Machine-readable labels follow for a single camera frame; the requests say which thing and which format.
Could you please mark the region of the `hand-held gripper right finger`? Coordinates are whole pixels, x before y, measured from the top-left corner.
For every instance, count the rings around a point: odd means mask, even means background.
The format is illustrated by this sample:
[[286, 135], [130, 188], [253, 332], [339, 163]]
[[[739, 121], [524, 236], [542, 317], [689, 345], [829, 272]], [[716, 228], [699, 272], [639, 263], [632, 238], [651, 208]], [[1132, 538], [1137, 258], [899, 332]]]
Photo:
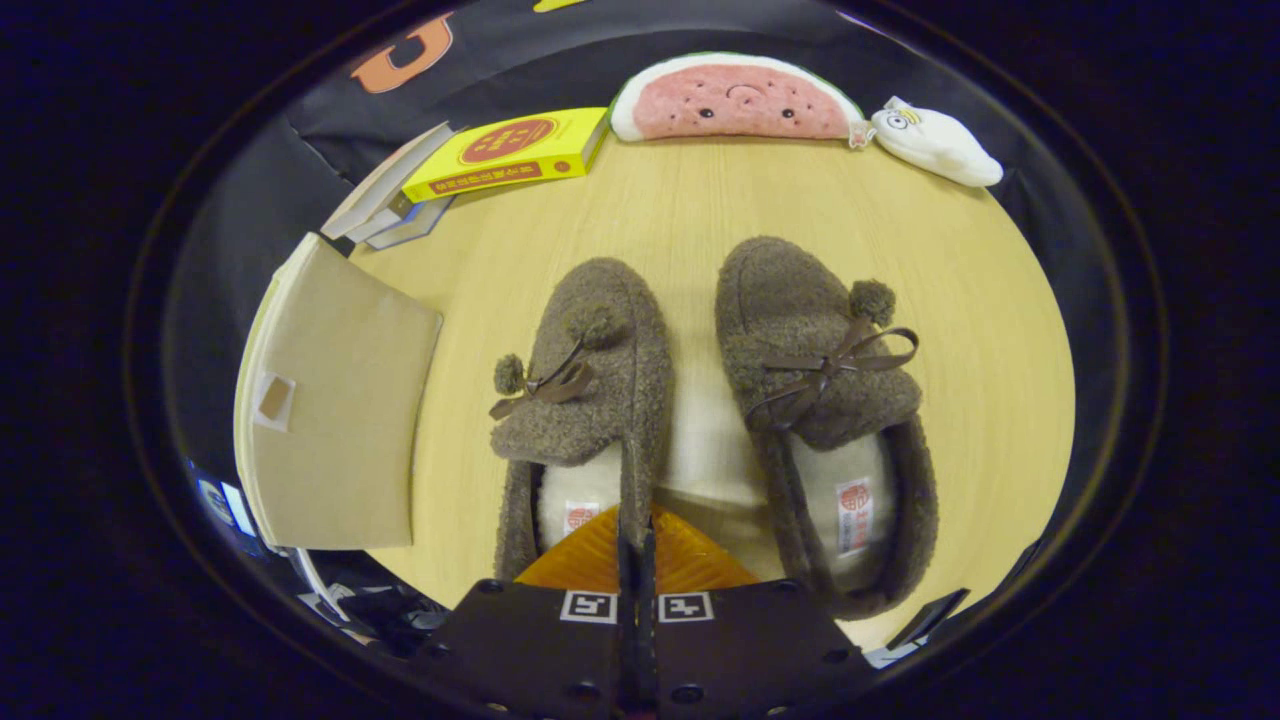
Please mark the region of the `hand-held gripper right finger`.
[[804, 585], [759, 580], [660, 506], [652, 529], [658, 719], [820, 717], [868, 688], [874, 667]]

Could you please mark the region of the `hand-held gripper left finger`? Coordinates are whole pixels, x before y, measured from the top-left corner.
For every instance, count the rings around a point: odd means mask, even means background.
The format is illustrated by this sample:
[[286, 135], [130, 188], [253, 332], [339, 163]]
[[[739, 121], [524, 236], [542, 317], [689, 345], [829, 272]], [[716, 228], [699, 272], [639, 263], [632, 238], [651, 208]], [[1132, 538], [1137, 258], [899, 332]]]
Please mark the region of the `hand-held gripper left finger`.
[[490, 719], [621, 719], [641, 703], [634, 556], [608, 509], [512, 580], [483, 579], [425, 644], [425, 676]]

